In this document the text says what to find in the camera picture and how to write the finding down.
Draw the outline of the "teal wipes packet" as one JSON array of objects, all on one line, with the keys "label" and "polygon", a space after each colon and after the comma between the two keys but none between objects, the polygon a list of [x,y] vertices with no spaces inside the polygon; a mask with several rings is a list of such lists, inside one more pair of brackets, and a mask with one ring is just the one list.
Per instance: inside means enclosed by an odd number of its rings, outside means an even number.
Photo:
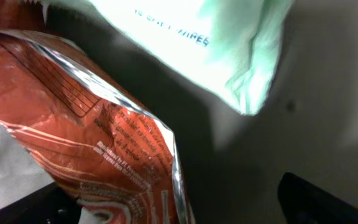
[{"label": "teal wipes packet", "polygon": [[95,0],[117,30],[243,115],[263,107],[292,0]]}]

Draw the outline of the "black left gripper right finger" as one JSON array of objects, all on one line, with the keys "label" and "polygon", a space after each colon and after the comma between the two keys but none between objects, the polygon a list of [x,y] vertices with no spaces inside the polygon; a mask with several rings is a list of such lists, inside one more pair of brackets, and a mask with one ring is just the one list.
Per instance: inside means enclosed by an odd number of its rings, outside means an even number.
[{"label": "black left gripper right finger", "polygon": [[358,208],[290,172],[282,176],[277,196],[288,224],[358,223]]}]

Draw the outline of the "red orange snack wrapper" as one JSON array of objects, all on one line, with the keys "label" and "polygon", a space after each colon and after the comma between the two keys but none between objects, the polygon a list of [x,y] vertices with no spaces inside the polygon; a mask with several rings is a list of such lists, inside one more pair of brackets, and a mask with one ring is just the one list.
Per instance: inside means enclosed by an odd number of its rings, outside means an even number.
[{"label": "red orange snack wrapper", "polygon": [[83,223],[194,223],[175,137],[74,43],[47,5],[0,1],[0,124]]}]

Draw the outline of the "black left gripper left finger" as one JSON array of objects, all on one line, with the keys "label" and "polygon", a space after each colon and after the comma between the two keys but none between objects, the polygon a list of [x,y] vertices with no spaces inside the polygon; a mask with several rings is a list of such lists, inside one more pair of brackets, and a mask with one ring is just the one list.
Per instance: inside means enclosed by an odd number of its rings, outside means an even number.
[{"label": "black left gripper left finger", "polygon": [[0,209],[0,224],[78,224],[81,207],[57,184]]}]

